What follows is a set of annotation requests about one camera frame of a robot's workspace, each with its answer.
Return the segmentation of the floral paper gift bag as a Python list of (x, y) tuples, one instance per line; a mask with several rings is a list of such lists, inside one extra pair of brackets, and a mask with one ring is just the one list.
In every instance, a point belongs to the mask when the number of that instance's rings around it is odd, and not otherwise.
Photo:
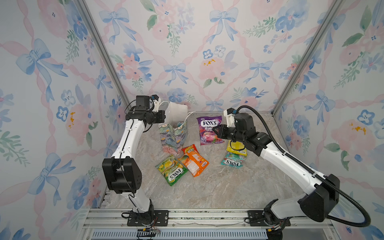
[(163, 101), (160, 104), (161, 108), (164, 103), (167, 103), (165, 108), (166, 118), (164, 123), (159, 124), (162, 149), (165, 153), (178, 156), (181, 154), (187, 139), (187, 119), (190, 113), (186, 105)]

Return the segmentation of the purple Fox's bag front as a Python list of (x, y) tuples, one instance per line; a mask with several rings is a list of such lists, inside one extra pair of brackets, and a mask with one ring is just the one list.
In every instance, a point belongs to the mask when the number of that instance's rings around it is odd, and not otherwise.
[(201, 146), (211, 144), (222, 144), (225, 141), (220, 139), (218, 135), (213, 131), (214, 127), (219, 126), (222, 123), (222, 117), (199, 117), (197, 118), (199, 125), (199, 136)]

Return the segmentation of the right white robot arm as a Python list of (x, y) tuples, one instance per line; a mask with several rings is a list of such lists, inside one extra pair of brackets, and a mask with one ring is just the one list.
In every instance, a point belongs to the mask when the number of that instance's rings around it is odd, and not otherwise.
[(273, 200), (265, 208), (262, 220), (269, 226), (294, 217), (308, 217), (315, 222), (323, 222), (339, 201), (339, 194), (315, 178), (315, 173), (305, 168), (283, 153), (272, 138), (263, 132), (240, 132), (234, 127), (219, 125), (213, 131), (221, 139), (241, 142), (250, 152), (272, 163), (283, 171), (304, 191), (304, 194), (286, 200)]

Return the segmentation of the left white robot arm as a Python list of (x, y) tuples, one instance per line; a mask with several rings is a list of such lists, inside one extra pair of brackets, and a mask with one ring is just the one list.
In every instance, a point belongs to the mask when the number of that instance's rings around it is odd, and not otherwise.
[(135, 161), (141, 135), (147, 125), (165, 122), (164, 110), (130, 111), (126, 115), (123, 136), (110, 158), (102, 163), (108, 189), (128, 198), (133, 212), (144, 214), (150, 211), (152, 201), (140, 190), (142, 172)]

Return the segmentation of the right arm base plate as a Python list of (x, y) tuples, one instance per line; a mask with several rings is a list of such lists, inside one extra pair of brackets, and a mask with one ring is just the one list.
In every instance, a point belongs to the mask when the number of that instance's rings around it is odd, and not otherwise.
[(290, 220), (278, 219), (272, 213), (265, 213), (264, 210), (249, 210), (247, 211), (248, 216), (244, 222), (252, 227), (270, 227), (277, 228), (285, 224), (285, 227), (291, 226)]

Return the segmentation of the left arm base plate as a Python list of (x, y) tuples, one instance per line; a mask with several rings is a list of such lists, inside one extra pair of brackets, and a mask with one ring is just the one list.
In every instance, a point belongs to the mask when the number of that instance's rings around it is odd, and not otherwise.
[(168, 210), (149, 210), (146, 213), (129, 212), (128, 227), (167, 227), (169, 221)]

